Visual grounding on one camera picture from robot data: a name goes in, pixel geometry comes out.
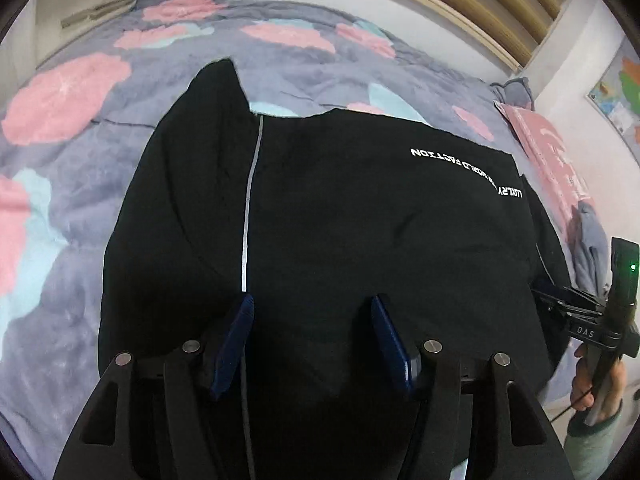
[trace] black cable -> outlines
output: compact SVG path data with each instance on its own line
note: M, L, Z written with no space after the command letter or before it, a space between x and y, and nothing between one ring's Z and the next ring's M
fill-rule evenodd
M556 420L558 420L558 418L560 418L561 416L563 416L566 412L568 412L572 407L574 407L576 404L578 404L578 402L580 402L581 400L584 399L584 397L586 397L587 395L589 395L591 393L591 390L593 390L593 386L591 388L589 388L586 392L584 392L580 397L578 397L577 399L574 400L574 402L572 402L571 404L569 404L564 410L562 410L562 412L558 413L554 418L551 419L551 423L553 424Z

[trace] light blue pattern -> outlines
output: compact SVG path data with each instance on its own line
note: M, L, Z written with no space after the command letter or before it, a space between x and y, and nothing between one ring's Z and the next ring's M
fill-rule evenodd
M171 38L165 38L164 40L156 41L155 43L149 43L147 45L142 46L141 48L164 48L166 46L175 43L178 40L184 40L185 38L197 38L199 36L209 36L213 34L213 27L205 27L200 28L195 23L181 23L182 27L187 29L186 34L181 34L180 36L173 36Z
M380 30L376 25L374 25L371 22L366 22L365 20L357 20L356 22L353 23L353 25L355 27L361 28L362 30L366 30L367 32L370 32L371 34L375 34L376 36L379 36L380 38L384 38L389 43L393 43L387 37L387 35L384 32L382 32L382 30Z
M314 24L307 20L283 20L281 18L271 18L267 21L269 23L276 23L277 25L291 25L292 27L297 28L314 28Z
M385 115L431 126L409 103L378 83L369 85L369 104L380 108Z
M451 475L449 476L449 480L464 480L466 476L466 465L468 460L464 462L460 462L455 468L451 470Z
M299 117L299 115L284 106L278 106L264 101L252 101L249 108L254 114L264 114L274 117Z
M25 222L27 241L18 264L14 290L0 296L0 359L2 339L9 323L38 306L53 262L68 245L62 234L49 224L51 183L33 170L20 170L13 180L22 184L29 195L31 214Z

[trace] pink cloud pattern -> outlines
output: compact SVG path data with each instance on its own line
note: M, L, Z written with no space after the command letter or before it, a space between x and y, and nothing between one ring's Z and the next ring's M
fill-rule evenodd
M347 110L354 112L364 112L366 114L385 115L384 110L381 110L377 106L373 106L367 103L349 103Z
M113 46L129 50L131 48L142 48L144 46L157 43L162 40L169 40L179 36L187 35L189 31L184 25L171 25L165 27L161 25L151 30L127 30Z
M494 134L491 133L489 127L471 112L467 112L464 108L459 108L455 105L451 108L455 113L458 114L458 117L460 117L460 119L465 121L465 123L468 124L473 131L475 131L476 134L484 137L486 140L493 141L495 139Z
M14 289L27 243L25 222L30 214L29 195L24 187L0 175L0 296Z
M4 136L19 146L71 139L96 116L111 89L130 75L129 63L101 52L38 74L10 102L1 121Z
M142 12L142 19L146 22L163 23L203 20L226 7L226 4L217 4L213 0L168 0L159 5L147 7Z
M381 38L368 30L345 23L338 23L338 25L335 26L335 30L338 35L373 50L380 54L380 56L391 59L396 57L396 51L393 49L391 41L387 38Z
M245 34L269 43L279 43L300 48L314 47L335 54L334 44L326 40L317 30L294 27L279 23L262 22L241 28Z

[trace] cable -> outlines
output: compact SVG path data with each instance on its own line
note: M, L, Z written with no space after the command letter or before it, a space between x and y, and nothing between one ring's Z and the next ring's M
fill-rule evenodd
M246 353L242 350L240 360L240 396L242 400L242 428L244 429L244 445L246 447L246 461L249 468L249 478L255 480L254 448L251 443L251 426L249 423L249 405L246 386Z
M538 257L540 258L540 263L542 264L542 268L545 269L546 275L549 277L549 280L551 281L551 285L555 285L556 282L551 277L551 274L549 273L548 269L546 268L545 261L542 259L542 254L540 253L540 248L538 247L538 243L537 242L536 242L536 250L538 251Z
M574 407L576 404L578 404L578 402L580 402L581 400L584 399L584 397L586 397L587 395L589 395L591 393L591 390L593 390L593 387L589 388L586 392L584 392L580 397L578 397L577 399L574 400L574 402L572 402L571 404L569 404L564 410L562 410L562 412L558 413L554 418L551 419L551 423L553 424L556 420L558 420L558 418L560 418L561 416L563 416L566 412L568 412L572 407Z

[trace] fabric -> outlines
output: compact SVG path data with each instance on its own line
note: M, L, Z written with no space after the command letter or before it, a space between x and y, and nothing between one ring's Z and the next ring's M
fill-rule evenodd
M46 60L0 109L0 232L12 233L0 240L0 413L12 449L45 480L98 380L104 251L140 155L198 71L229 56L255 112L386 114L510 154L560 232L487 83L339 10L138 0ZM553 378L549 400L573 374Z
M575 480L596 480L609 466L609 452L622 412L595 426L586 426L588 412L577 412L569 421L564 440L564 453L574 472Z
M12 428L0 415L0 478L11 480L41 480L42 476L31 457L19 445Z
M524 108L495 105L510 122L529 160L536 164L540 180L552 197L556 218L561 219L562 236L571 240L577 204L591 196L571 163L564 140L543 116Z
M585 292L602 298L609 272L610 240L598 221L593 205L578 202L578 218L572 255L575 281Z
M548 381L553 345L529 288L545 272L536 246L557 283L569 275L509 155L346 110L261 119L258 144L259 120L224 60L159 124L105 255L100 370L121 351L161 354L198 336L246 269L248 402L265 479L397 475L415 405L386 377L369 320L376 293L416 337L478 358L507 352L531 388Z
M503 104L526 108L534 111L533 95L529 88L527 77L517 77L508 80L505 84L491 83L491 90Z

